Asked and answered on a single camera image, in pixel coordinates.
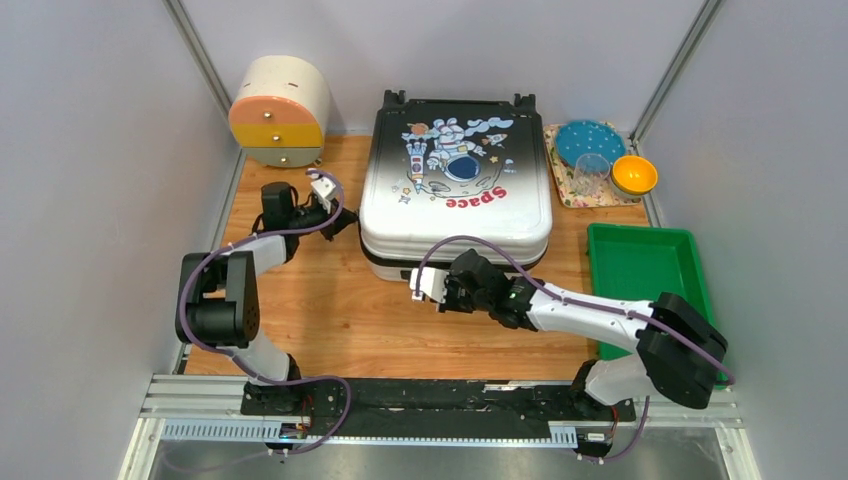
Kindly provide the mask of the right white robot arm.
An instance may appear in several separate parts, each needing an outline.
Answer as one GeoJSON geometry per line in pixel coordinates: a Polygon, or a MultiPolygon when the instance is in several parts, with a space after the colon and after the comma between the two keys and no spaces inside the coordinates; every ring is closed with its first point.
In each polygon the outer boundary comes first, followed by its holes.
{"type": "Polygon", "coordinates": [[[727,340],[674,293],[653,301],[580,294],[524,273],[508,276],[473,249],[448,270],[431,272],[422,287],[443,311],[481,311],[509,329],[565,332],[624,350],[621,358],[588,361],[576,374],[570,404],[585,419],[637,396],[703,410],[730,377],[720,369],[727,340]]]}

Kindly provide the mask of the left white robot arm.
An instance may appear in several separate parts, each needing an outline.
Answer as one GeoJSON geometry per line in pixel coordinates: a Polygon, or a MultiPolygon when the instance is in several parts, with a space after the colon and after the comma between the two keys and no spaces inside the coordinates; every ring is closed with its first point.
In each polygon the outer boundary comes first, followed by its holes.
{"type": "Polygon", "coordinates": [[[250,384],[268,387],[266,399],[277,412],[291,415],[304,405],[305,381],[293,356],[262,330],[258,279],[291,261],[302,237],[318,233],[330,241],[357,216],[328,174],[311,181],[306,197],[287,182],[266,184],[260,202],[246,238],[183,257],[175,334],[184,344],[227,357],[250,384]]]}

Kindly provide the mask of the astronaut print suitcase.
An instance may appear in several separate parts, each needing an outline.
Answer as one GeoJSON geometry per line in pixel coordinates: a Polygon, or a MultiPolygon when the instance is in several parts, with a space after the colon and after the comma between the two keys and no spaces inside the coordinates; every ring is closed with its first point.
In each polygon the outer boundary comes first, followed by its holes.
{"type": "Polygon", "coordinates": [[[428,257],[446,269],[468,248],[510,270],[548,250],[552,199],[534,95],[511,101],[409,99],[387,90],[361,204],[360,248],[380,279],[408,281],[428,257]]]}

